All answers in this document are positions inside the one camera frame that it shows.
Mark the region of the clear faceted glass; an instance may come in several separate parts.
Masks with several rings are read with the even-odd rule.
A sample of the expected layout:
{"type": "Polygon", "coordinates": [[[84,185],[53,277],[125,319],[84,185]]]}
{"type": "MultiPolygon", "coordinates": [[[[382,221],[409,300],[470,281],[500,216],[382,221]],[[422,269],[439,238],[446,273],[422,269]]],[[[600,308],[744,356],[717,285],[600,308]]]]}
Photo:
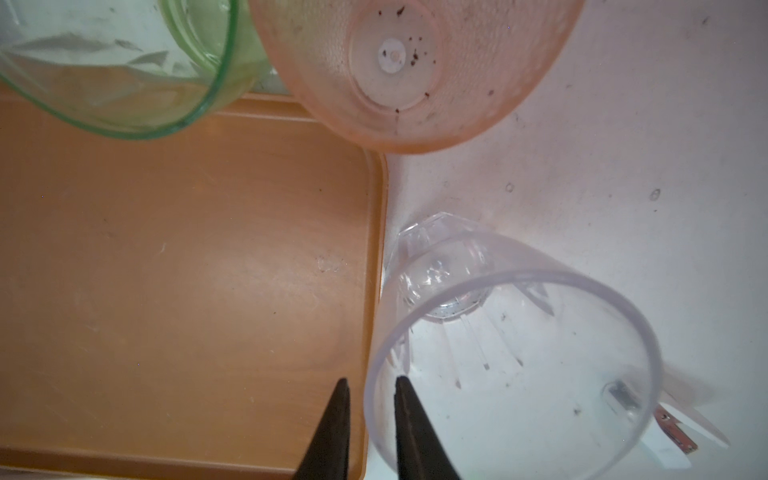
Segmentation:
{"type": "Polygon", "coordinates": [[[402,376],[464,479],[597,478],[661,391],[656,337],[625,296],[448,213],[398,234],[372,340],[364,417],[389,466],[402,376]]]}

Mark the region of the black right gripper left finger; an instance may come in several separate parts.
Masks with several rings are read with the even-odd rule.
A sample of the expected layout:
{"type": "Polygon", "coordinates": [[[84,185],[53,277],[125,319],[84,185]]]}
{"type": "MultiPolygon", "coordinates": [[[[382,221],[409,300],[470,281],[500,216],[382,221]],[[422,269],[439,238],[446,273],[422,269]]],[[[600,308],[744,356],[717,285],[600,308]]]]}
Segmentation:
{"type": "Polygon", "coordinates": [[[347,480],[350,434],[350,388],[341,378],[292,479],[347,480]]]}

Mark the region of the pink textured cup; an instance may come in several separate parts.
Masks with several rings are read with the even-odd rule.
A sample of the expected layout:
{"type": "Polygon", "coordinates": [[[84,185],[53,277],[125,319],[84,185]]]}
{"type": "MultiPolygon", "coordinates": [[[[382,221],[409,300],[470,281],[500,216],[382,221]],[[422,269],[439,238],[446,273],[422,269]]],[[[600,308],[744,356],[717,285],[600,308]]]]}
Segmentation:
{"type": "Polygon", "coordinates": [[[367,149],[421,154],[518,107],[556,60],[579,1],[253,1],[268,58],[318,121],[367,149]]]}

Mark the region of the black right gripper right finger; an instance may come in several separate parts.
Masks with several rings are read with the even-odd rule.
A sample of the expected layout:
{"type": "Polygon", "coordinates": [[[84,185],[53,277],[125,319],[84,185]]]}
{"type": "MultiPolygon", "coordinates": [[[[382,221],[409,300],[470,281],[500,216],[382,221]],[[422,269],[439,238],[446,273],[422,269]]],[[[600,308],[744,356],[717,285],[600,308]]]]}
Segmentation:
{"type": "Polygon", "coordinates": [[[405,480],[459,480],[438,436],[406,376],[395,382],[397,472],[405,480]]]}

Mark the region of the green ribbed glass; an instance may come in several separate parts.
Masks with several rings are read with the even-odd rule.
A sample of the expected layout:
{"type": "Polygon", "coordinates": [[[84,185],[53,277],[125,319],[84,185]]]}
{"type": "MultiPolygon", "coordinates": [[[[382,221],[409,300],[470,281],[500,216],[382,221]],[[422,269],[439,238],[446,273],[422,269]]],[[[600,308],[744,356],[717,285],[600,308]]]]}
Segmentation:
{"type": "Polygon", "coordinates": [[[4,1],[1,79],[81,129],[175,133],[272,67],[245,1],[4,1]]]}

